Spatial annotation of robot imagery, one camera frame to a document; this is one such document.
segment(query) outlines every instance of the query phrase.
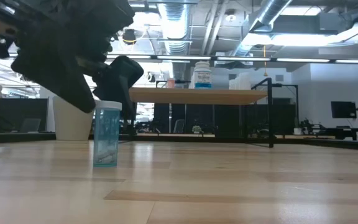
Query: ceiling duct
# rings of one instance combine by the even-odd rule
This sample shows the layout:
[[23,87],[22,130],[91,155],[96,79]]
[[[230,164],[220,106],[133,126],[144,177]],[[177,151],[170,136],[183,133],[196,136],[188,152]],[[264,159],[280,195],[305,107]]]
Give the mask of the ceiling duct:
[[[247,16],[243,26],[244,40],[251,30],[270,32],[274,21],[291,2],[292,0],[264,0],[257,12]],[[253,46],[246,45],[244,40],[232,52],[232,56],[243,57],[248,54]]]
[[[158,4],[162,19],[162,33],[165,39],[183,40],[187,38],[190,7],[188,4]],[[187,55],[188,42],[166,41],[165,49],[169,55]],[[184,80],[185,63],[172,63],[173,77]]]

